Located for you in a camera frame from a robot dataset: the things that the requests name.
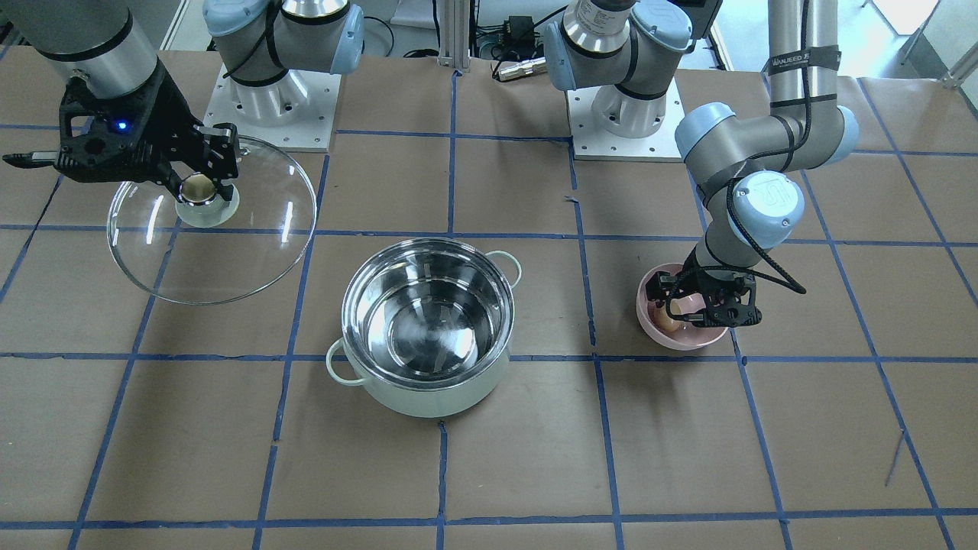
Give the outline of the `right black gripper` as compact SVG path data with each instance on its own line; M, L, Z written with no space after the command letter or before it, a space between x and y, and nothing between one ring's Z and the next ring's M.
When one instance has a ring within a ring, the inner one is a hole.
M113 99L95 97L87 81L71 76L59 123L58 149L4 154L4 162L22 170L53 167L80 183L153 182L180 205L186 177L171 167L179 161L210 178L224 201L235 197L237 125L200 125L160 60L146 82Z

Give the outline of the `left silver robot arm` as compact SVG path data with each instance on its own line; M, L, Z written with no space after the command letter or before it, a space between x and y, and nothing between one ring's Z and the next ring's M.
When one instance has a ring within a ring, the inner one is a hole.
M680 59L699 38L689 12L709 7L709 1L572 1L542 32L549 79L562 91L597 87L594 115L611 133L649 135ZM743 118L729 105L709 103L675 129L711 222L680 272L655 272L643 289L656 307L653 321L665 331L681 323L759 323L761 262L773 270L769 281L802 295L803 286L769 254L805 209L787 174L836 163L858 142L855 115L837 103L837 3L771 1L768 25L769 114Z

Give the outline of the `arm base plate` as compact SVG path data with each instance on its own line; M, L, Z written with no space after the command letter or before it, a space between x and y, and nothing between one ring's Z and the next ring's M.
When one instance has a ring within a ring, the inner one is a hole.
M262 87L219 77L203 121L234 123L238 133L287 152L328 153L331 147L340 74L290 70Z
M675 81L653 100L625 96L616 86L565 92L576 160L678 163L675 129L684 118Z

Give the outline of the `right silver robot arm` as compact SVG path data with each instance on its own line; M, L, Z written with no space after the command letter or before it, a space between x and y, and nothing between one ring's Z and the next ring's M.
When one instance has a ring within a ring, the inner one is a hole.
M80 183L151 182L192 212L237 205L237 126L193 115L124 2L4 1L2 11L64 79L58 149L5 163ZM349 1L207 1L203 14L225 76L244 88L291 70L352 73L362 56L364 15Z

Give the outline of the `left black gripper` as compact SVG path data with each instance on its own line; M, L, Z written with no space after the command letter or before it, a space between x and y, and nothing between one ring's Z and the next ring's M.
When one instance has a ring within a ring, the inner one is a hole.
M658 309L679 297L699 295L703 306L692 313L675 313L681 322L710 322L736 328L761 323L756 306L756 278L740 268L702 266L692 251L680 273L653 273L646 282L646 299Z

